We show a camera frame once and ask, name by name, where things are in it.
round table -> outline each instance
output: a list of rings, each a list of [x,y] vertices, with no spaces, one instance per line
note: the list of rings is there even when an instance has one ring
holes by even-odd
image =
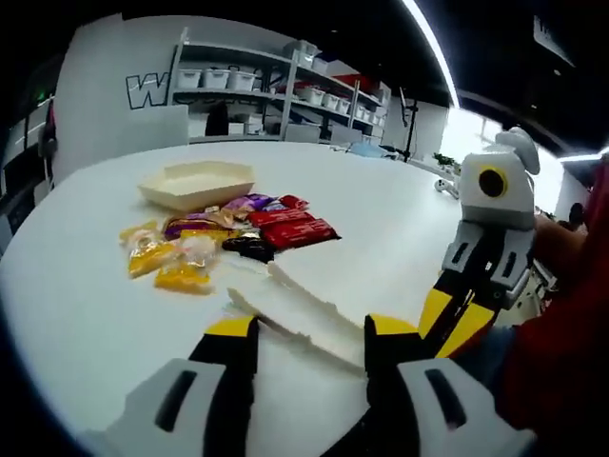
[[[224,283],[201,298],[154,288],[154,274],[128,279],[127,255],[118,244],[122,229],[168,216],[143,199],[138,183],[164,166],[206,159],[251,165],[255,191],[308,200],[310,212],[342,235],[338,243],[352,251],[358,267],[348,281],[340,271],[326,275],[320,288],[336,295],[349,282],[367,284],[367,295],[379,296],[378,308],[369,311],[418,322],[461,217],[459,202],[433,189],[434,174],[328,146],[282,142],[190,145],[108,160],[58,186],[0,262],[1,298],[16,348],[71,433],[116,420],[126,395],[170,359],[187,358],[229,303]],[[386,303],[385,283],[400,282],[408,285],[403,299]],[[365,383],[262,331],[248,455],[320,455],[365,412]]]

red shirt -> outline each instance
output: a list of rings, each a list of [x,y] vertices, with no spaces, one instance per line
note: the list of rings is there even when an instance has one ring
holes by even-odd
[[[582,447],[609,434],[595,431],[609,424],[609,164],[599,166],[586,225],[576,276],[542,316],[517,328],[500,380],[498,412],[535,430],[548,455],[592,455]]]

red candy wrapper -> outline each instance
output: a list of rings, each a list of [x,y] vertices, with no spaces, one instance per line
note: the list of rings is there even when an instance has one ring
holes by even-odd
[[[277,224],[263,231],[264,238],[277,249],[300,248],[341,237],[324,220]]]
[[[254,227],[268,227],[272,224],[296,221],[312,221],[315,219],[308,212],[299,209],[279,209],[277,211],[255,211],[247,216]]]
[[[308,202],[306,200],[295,197],[294,195],[284,195],[279,201],[288,208],[306,209],[308,207]]]

paper tray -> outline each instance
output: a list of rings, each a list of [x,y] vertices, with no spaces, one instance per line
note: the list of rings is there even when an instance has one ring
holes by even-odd
[[[150,202],[192,211],[246,195],[253,185],[252,167],[205,161],[165,167],[138,188]]]

ceiling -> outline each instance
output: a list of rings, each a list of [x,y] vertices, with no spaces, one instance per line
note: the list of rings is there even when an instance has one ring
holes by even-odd
[[[558,156],[598,151],[609,143],[609,51],[603,48],[609,45],[609,8],[602,3],[418,2],[436,32],[462,106],[507,127],[517,123],[528,127]],[[279,0],[205,2],[179,10],[154,10],[134,3],[98,2],[85,7],[58,1],[24,11],[14,17],[27,24],[26,31],[19,29],[18,40],[3,40],[13,77],[3,99],[9,101],[6,106],[23,105],[19,94],[28,76],[52,55],[61,55],[79,25],[121,11],[126,19],[169,13],[221,17],[303,38],[393,89],[403,87],[411,97],[448,105],[436,60],[400,0],[374,0],[359,7],[346,0],[307,0],[289,13],[285,5]],[[574,68],[533,40],[534,15],[552,31]],[[10,113],[4,114],[9,119]],[[579,164],[573,170],[581,182],[591,184],[589,165]]]

